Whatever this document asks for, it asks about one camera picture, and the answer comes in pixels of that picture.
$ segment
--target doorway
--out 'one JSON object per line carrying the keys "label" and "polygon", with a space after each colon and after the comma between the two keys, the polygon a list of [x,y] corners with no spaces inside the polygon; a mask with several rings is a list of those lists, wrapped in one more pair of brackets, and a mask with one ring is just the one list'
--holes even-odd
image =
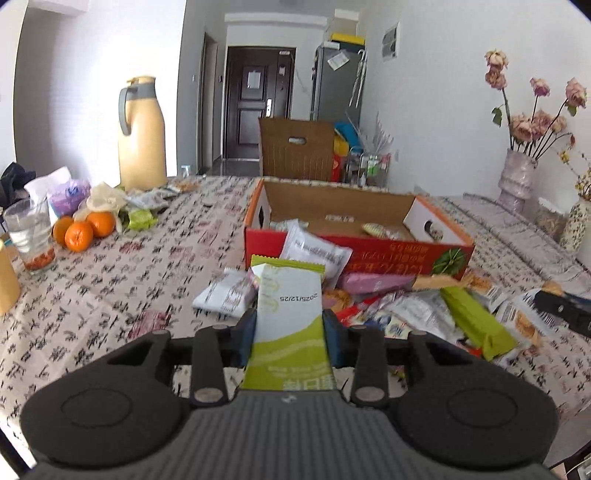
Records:
{"label": "doorway", "polygon": [[224,158],[259,159],[259,118],[288,118],[296,50],[229,47]]}
{"label": "doorway", "polygon": [[205,173],[213,164],[213,112],[216,89],[217,42],[207,33],[201,50],[199,107],[197,110],[197,171]]}

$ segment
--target gray thermos handle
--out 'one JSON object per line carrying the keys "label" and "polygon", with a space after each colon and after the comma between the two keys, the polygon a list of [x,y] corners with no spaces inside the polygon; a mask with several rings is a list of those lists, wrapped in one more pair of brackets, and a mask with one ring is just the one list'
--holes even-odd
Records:
{"label": "gray thermos handle", "polygon": [[127,101],[128,91],[129,87],[125,87],[119,94],[119,125],[121,126],[121,131],[126,137],[131,135],[131,127],[127,123],[127,119],[125,117],[125,103]]}

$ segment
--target barcode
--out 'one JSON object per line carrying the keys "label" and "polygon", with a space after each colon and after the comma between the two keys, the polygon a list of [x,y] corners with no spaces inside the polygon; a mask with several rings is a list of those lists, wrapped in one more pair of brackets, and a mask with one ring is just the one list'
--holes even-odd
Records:
{"label": "barcode", "polygon": [[556,328],[556,317],[547,312],[541,312],[537,308],[535,308],[534,297],[526,294],[524,295],[523,299],[525,300],[525,303],[538,315],[538,317],[540,317],[544,321],[546,325],[548,325],[550,328]]}

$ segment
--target white snack bag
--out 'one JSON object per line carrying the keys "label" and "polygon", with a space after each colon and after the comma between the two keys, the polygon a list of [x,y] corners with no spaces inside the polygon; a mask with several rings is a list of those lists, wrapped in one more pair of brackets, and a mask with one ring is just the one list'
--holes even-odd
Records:
{"label": "white snack bag", "polygon": [[304,231],[297,220],[290,227],[279,258],[324,265],[326,288],[334,289],[353,250],[339,247]]}
{"label": "white snack bag", "polygon": [[223,274],[193,300],[193,307],[240,318],[255,293],[246,272],[225,268]]}

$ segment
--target dried flower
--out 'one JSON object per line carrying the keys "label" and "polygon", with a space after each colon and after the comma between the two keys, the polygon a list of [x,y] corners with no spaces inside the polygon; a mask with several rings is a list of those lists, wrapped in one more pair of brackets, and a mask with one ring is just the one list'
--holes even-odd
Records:
{"label": "dried flower", "polygon": [[489,52],[486,52],[484,58],[486,59],[486,63],[491,69],[497,70],[499,72],[505,67],[509,66],[509,60],[507,60],[507,55],[505,55],[505,52],[501,50],[491,50]]}
{"label": "dried flower", "polygon": [[566,84],[566,102],[575,108],[587,106],[587,89],[575,78]]}
{"label": "dried flower", "polygon": [[534,138],[531,119],[526,115],[512,116],[511,134],[517,140],[517,143],[531,142]]}
{"label": "dried flower", "polygon": [[530,85],[534,89],[536,97],[550,96],[550,87],[544,79],[531,79]]}
{"label": "dried flower", "polygon": [[503,75],[500,70],[496,70],[492,67],[485,75],[484,79],[491,87],[497,90],[502,90],[507,86],[505,75]]}
{"label": "dried flower", "polygon": [[555,134],[559,134],[562,130],[564,130],[567,126],[566,118],[560,115],[552,124],[552,131]]}
{"label": "dried flower", "polygon": [[552,115],[550,115],[549,113],[544,112],[543,110],[539,110],[535,113],[531,121],[533,127],[532,133],[534,140],[539,140],[545,135],[545,133],[550,128],[550,125],[552,124],[552,120],[554,120],[554,117],[552,117]]}
{"label": "dried flower", "polygon": [[568,163],[570,161],[570,155],[568,154],[568,152],[566,150],[563,150],[562,152],[560,152],[560,154],[558,156],[560,157],[560,161],[562,163]]}

